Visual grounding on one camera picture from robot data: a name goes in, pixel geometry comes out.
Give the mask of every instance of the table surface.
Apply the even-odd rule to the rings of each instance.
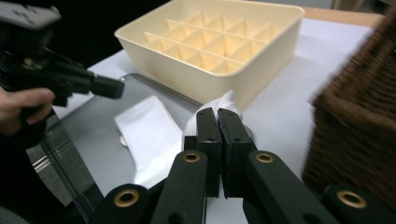
[[[314,92],[320,90],[320,86],[325,84],[331,75],[336,74],[336,71],[346,62],[350,54],[357,50],[360,43],[371,33],[371,28],[376,27],[383,18],[383,16],[377,14],[311,7],[304,7],[304,10],[306,12],[306,20],[303,20],[301,38],[295,58],[280,72],[279,77],[243,111],[244,123],[253,133],[261,134],[261,138],[255,141],[258,149],[275,152],[296,175],[299,175],[302,171],[304,155],[308,146],[307,140],[313,125],[309,101],[312,100]],[[335,37],[334,34],[331,34],[333,31],[339,32],[340,35]],[[127,71],[127,73],[123,74],[126,75],[134,71],[134,68],[131,67],[126,58],[126,54],[121,51],[94,65],[90,70],[104,76],[107,73],[114,75]],[[69,112],[64,112],[65,110],[79,108],[88,99],[86,96],[82,96],[85,100],[79,100],[79,97],[77,96],[70,101],[71,105],[73,105],[73,101],[80,101],[74,105],[75,108],[73,106],[66,109],[54,108],[60,118],[68,115]],[[279,104],[284,104],[287,108],[282,108]],[[285,110],[294,110],[295,114],[285,113]],[[277,122],[283,122],[285,125],[278,125]],[[79,194],[92,184],[92,181],[88,181],[90,174],[81,171],[80,173],[87,179],[86,183],[82,183],[81,186],[77,187],[73,186],[71,182],[74,181],[74,177],[69,176],[68,170],[74,170],[73,172],[75,172],[76,166],[70,165],[69,161],[65,161],[64,156],[59,155],[58,149],[55,151],[47,150],[46,152],[49,154],[51,162],[57,164],[55,168],[63,176],[62,179],[71,191],[72,196],[78,201],[81,198]],[[90,165],[84,161],[86,158],[81,160],[81,158],[76,158],[77,156],[78,154],[75,153],[71,158],[74,161],[85,162],[90,168]],[[102,194],[106,195],[111,187],[103,189],[99,186],[99,189]],[[83,204],[82,207],[82,210],[87,209],[87,207],[89,207],[88,210],[94,210],[92,205]],[[227,221],[221,214],[219,215],[218,212],[215,212],[217,209],[210,209],[211,207],[222,207],[224,210],[239,212],[235,212],[235,217],[231,216],[229,217],[231,219]],[[235,223],[236,220],[237,223],[246,222],[238,200],[235,203],[230,203],[230,200],[226,202],[222,199],[210,202],[206,217],[206,223],[209,224]]]
[[[376,27],[382,19],[384,19],[383,15],[375,13],[332,10],[316,7],[303,7],[303,9],[305,10],[305,17],[308,19],[334,21],[369,27]]]

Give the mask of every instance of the black metal arm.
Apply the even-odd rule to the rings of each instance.
[[[97,76],[81,64],[47,49],[51,38],[52,31],[46,26],[29,29],[12,23],[11,19],[0,20],[0,85],[3,89],[48,88],[56,96],[54,104],[60,106],[66,106],[67,98],[74,92],[92,92],[113,99],[122,96],[121,81]]]
[[[218,112],[219,123],[211,108],[198,112],[197,135],[186,136],[163,182],[113,189],[90,223],[205,223],[206,197],[219,197],[220,177],[225,197],[244,199],[250,224],[395,223],[396,215],[361,189],[311,192],[277,155],[257,150],[237,114]]]

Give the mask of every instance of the cream plastic tray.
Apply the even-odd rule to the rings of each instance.
[[[294,53],[300,7],[174,0],[115,33],[148,77],[202,104],[233,90],[241,108]]]

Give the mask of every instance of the white cloth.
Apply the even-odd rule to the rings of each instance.
[[[195,114],[187,122],[186,129],[184,130],[184,135],[185,136],[195,136],[196,135],[196,132],[197,132],[197,129],[196,129],[196,126],[197,126],[196,114],[198,113],[198,111],[206,109],[206,108],[209,108],[209,107],[212,107],[213,112],[215,113],[216,119],[218,118],[218,110],[220,108],[231,110],[231,111],[235,112],[236,114],[238,114],[239,117],[242,119],[241,111],[239,110],[239,108],[233,102],[233,91],[227,91],[219,99],[216,99],[214,101],[211,101],[211,102],[201,106],[195,112]]]
[[[181,151],[182,132],[163,103],[150,96],[115,121],[134,158],[134,183],[150,188],[165,179]]]

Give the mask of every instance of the brown wicker basket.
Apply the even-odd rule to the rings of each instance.
[[[396,211],[396,6],[314,107],[304,183],[350,184]]]

